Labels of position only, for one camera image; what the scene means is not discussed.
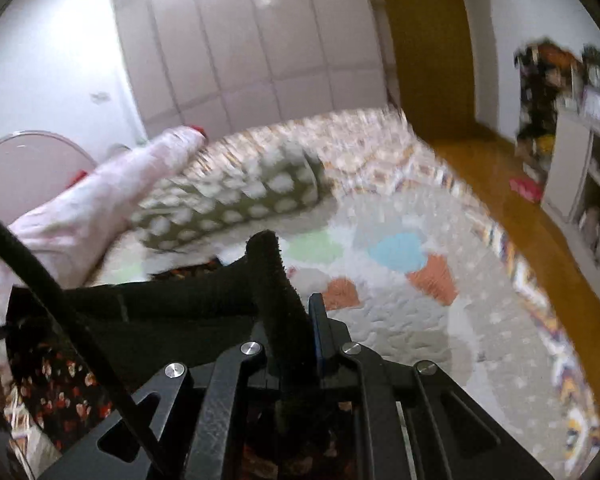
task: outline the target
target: green polka dot pillow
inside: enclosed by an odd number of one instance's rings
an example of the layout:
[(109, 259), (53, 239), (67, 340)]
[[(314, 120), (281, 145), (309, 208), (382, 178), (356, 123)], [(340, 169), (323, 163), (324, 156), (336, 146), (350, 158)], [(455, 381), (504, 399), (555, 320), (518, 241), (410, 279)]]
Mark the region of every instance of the green polka dot pillow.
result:
[(160, 181), (131, 221), (144, 245), (169, 251), (241, 222), (312, 207), (328, 192), (317, 155), (286, 142), (238, 170)]

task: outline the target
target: screw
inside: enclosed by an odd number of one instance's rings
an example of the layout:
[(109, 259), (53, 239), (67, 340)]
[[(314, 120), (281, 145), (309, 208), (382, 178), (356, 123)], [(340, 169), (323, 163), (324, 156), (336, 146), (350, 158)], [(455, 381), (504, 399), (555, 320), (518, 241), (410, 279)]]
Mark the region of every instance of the screw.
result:
[(240, 352), (245, 355), (256, 355), (260, 353), (260, 350), (262, 350), (262, 345), (255, 341), (249, 341), (240, 347)]
[(350, 341), (342, 345), (342, 351), (347, 355), (358, 355), (360, 352), (362, 352), (362, 346), (360, 343)]
[(438, 365), (433, 361), (418, 361), (416, 370), (420, 375), (433, 375), (438, 370)]
[(171, 363), (164, 369), (164, 374), (171, 379), (180, 377), (183, 373), (184, 365), (182, 363)]

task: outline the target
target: orange patch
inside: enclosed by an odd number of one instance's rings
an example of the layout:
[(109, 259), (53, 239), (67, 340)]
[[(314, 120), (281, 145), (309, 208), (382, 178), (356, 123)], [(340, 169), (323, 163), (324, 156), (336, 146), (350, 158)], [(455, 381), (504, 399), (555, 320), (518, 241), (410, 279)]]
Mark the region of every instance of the orange patch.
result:
[(322, 293), (322, 300), (326, 310), (339, 310), (360, 306), (356, 285), (347, 278), (335, 278), (327, 285), (327, 290)]
[(439, 254), (430, 254), (427, 265), (406, 276), (411, 285), (444, 306), (451, 305), (458, 296), (446, 258)]

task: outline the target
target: pink blanket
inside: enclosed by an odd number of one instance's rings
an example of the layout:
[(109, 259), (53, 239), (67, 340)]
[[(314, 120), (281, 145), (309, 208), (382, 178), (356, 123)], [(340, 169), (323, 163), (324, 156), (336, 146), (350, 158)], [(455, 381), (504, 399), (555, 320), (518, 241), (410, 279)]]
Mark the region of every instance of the pink blanket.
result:
[[(116, 156), (55, 199), (24, 214), (10, 230), (62, 288), (80, 286), (126, 229), (138, 201), (158, 180), (183, 170), (204, 143), (205, 137), (192, 128), (166, 130), (144, 148)], [(16, 284), (20, 280), (0, 260), (0, 325)], [(0, 376), (3, 383), (11, 381), (4, 342)]]

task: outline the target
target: quilted bedspread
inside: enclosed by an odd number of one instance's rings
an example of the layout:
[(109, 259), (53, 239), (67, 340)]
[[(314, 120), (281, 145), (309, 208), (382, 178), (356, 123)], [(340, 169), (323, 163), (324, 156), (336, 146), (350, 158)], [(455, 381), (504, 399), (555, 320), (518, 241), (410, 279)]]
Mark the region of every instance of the quilted bedspread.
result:
[(244, 254), (251, 234), (280, 237), (289, 279), (321, 292), (354, 340), (405, 364), (431, 359), (557, 478), (597, 452), (592, 394), (526, 260), (468, 187), (395, 110), (356, 110), (254, 128), (211, 145), (185, 174), (239, 166), (293, 139), (317, 151), (333, 199), (152, 251), (126, 234), (97, 283)]

